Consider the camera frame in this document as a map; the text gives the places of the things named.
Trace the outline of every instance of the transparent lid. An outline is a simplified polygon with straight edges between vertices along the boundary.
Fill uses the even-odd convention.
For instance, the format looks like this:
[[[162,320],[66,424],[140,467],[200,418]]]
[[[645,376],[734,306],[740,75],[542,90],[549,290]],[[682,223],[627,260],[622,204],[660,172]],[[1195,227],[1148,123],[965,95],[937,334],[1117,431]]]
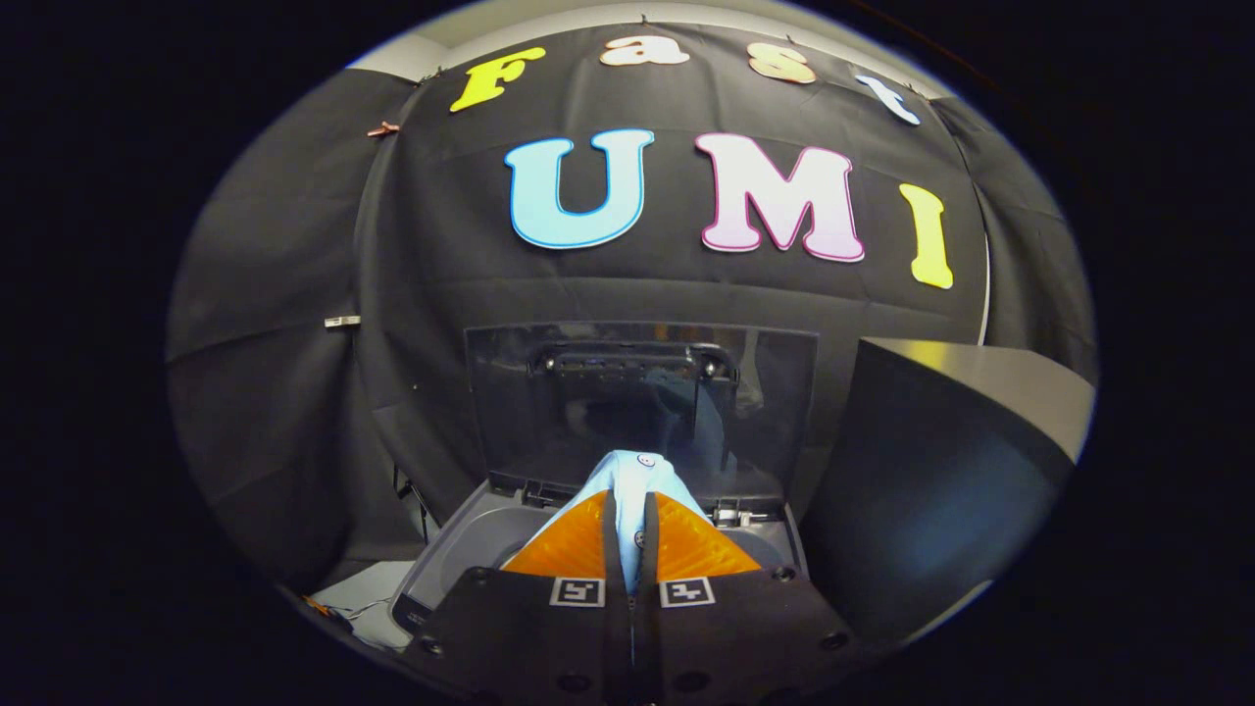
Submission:
[[[661,454],[703,505],[782,503],[818,335],[673,322],[468,329],[489,478],[577,490],[615,449]]]

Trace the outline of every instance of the screw hole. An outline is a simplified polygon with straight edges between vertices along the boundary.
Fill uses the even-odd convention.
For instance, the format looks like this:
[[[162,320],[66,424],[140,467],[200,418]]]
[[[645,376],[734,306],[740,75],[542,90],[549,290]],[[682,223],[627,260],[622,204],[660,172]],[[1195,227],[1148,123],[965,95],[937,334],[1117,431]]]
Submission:
[[[427,652],[428,655],[430,655],[433,657],[442,657],[442,656],[444,656],[444,646],[441,645],[438,641],[435,641],[434,638],[424,637],[419,642],[419,646],[422,646],[423,652]]]
[[[850,643],[850,636],[843,632],[835,632],[820,641],[820,648],[833,651],[841,650]]]

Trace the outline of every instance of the letter u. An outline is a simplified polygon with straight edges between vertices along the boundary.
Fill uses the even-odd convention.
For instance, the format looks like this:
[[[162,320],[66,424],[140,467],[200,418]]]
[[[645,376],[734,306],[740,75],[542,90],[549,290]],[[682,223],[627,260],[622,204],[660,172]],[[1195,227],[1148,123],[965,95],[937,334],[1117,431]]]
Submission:
[[[648,129],[611,129],[592,137],[606,153],[606,199],[599,208],[571,213],[558,202],[562,157],[575,148],[565,138],[541,139],[506,154],[513,169],[510,218],[523,240],[566,250],[609,242],[628,232],[645,204],[643,153],[654,142]]]

